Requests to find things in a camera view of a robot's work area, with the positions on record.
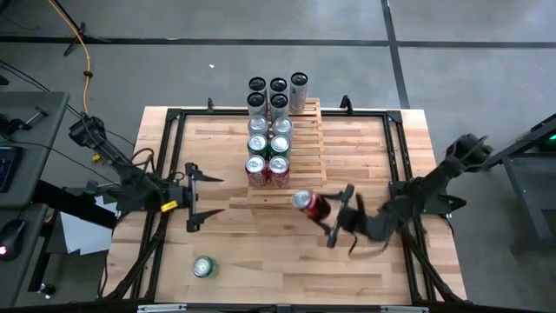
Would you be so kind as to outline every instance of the stack of cans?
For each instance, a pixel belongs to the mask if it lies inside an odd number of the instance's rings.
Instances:
[[[294,124],[288,113],[304,111],[307,81],[305,74],[293,74],[288,98],[288,82],[283,78],[277,77],[270,81],[268,90],[264,78],[254,77],[249,80],[249,158],[245,163],[245,170],[250,186],[289,186],[289,160]],[[272,124],[272,134],[268,126],[268,117]]]
[[[270,111],[273,123],[279,117],[287,117],[289,112],[302,113],[305,110],[308,77],[304,73],[296,72],[289,81],[288,90],[288,82],[281,77],[271,80],[268,87],[264,78],[251,78],[247,98],[249,115],[266,117],[267,112]]]

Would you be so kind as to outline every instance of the computer mouse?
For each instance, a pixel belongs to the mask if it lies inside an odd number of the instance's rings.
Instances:
[[[22,219],[7,222],[0,230],[0,260],[11,261],[23,247],[23,233],[27,223]]]

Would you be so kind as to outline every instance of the gray floor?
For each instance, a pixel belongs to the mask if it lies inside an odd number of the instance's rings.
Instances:
[[[165,0],[63,1],[77,20],[100,36],[386,39],[380,0]],[[556,41],[556,4],[532,0],[390,0],[399,40]],[[1,33],[69,36],[45,1],[21,0],[0,19]],[[0,43],[0,59],[52,90],[71,94],[81,107],[85,68],[81,49],[63,57],[62,44]],[[388,48],[262,46],[90,45],[90,112],[110,130],[135,139],[146,105],[240,105],[252,76],[308,73],[308,95],[335,107],[349,94],[357,107],[399,108]],[[400,49],[412,108],[424,109],[437,160],[459,135],[489,135],[499,150],[555,111],[556,50]],[[33,90],[9,73],[0,90]],[[64,135],[55,147],[90,164],[90,151]],[[115,143],[130,152],[126,143]],[[67,176],[58,175],[64,167]],[[111,170],[98,171],[116,179]],[[52,154],[43,178],[82,185],[93,176]],[[455,241],[468,298],[476,303],[556,310],[556,258],[513,256],[508,245],[524,228],[520,208],[502,169],[454,181],[451,193],[468,200],[454,214]],[[50,303],[94,299],[102,255],[60,256],[48,279],[59,292]],[[19,305],[45,303],[22,294]]]

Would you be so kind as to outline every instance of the wooden table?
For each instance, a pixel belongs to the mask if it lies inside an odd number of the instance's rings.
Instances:
[[[159,150],[166,109],[145,108],[136,143],[138,150],[146,147]],[[435,167],[424,111],[401,112],[413,173],[424,176]],[[248,193],[252,189],[247,188],[243,168],[248,156],[246,124],[246,117],[188,117],[180,168],[186,162],[194,162],[206,175],[224,179],[223,183],[198,183],[198,207],[200,211],[226,210],[211,217],[195,234],[185,230],[186,210],[173,213],[156,301],[409,304],[404,257],[397,235],[383,253],[376,253],[382,243],[367,244],[360,240],[352,256],[348,256],[350,235],[342,234],[336,248],[330,250],[322,230],[293,210],[283,197],[266,202],[250,200]],[[368,117],[323,117],[321,134],[321,145],[316,147],[322,151],[326,166],[326,182],[321,188],[337,192],[346,183],[354,183],[356,191],[365,198],[368,214],[374,214],[375,208],[388,200],[387,183],[391,180],[381,121]],[[393,134],[399,152],[395,131]],[[171,141],[169,147],[166,170],[173,147]],[[307,160],[307,173],[319,170],[317,161]],[[129,214],[116,228],[109,251],[105,293],[115,288],[136,260],[144,218],[143,212]],[[432,264],[453,291],[465,298],[450,229],[436,216],[424,216],[423,223]],[[218,276],[200,279],[193,275],[192,262],[201,255],[217,260]],[[424,295],[420,266],[416,271]],[[150,263],[141,294],[146,289],[149,272]]]

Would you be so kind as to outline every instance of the can on its side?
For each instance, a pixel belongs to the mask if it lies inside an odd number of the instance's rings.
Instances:
[[[270,118],[274,122],[278,117],[288,116],[288,97],[284,94],[275,94],[270,99]]]
[[[264,187],[268,183],[267,162],[262,156],[251,156],[245,163],[249,186]]]
[[[268,121],[264,116],[252,116],[248,122],[249,135],[263,135],[268,138]]]
[[[212,257],[199,256],[193,262],[193,275],[199,278],[216,276],[217,272],[218,272],[218,263]]]
[[[283,135],[289,142],[292,142],[292,136],[294,134],[294,124],[289,117],[278,117],[272,124],[272,131],[275,136]]]
[[[247,108],[249,111],[249,116],[255,115],[267,115],[268,106],[266,99],[261,92],[252,92],[247,97]]]
[[[267,82],[262,77],[253,77],[249,80],[249,93],[260,92],[267,98]]]
[[[270,81],[268,86],[268,96],[272,99],[272,97],[277,93],[286,94],[286,89],[288,88],[288,82],[284,78],[275,78]]]
[[[330,203],[321,195],[309,190],[299,190],[292,196],[296,209],[314,221],[320,221],[330,215]]]
[[[261,134],[249,137],[249,140],[247,141],[247,150],[249,151],[250,157],[261,156],[262,158],[267,158],[268,139]]]
[[[289,161],[284,156],[275,156],[268,163],[270,183],[277,188],[289,187]]]
[[[305,110],[305,100],[307,97],[307,75],[297,72],[291,77],[289,87],[289,110],[294,114],[302,113]]]
[[[274,136],[270,142],[270,158],[285,157],[289,160],[291,144],[284,135]]]

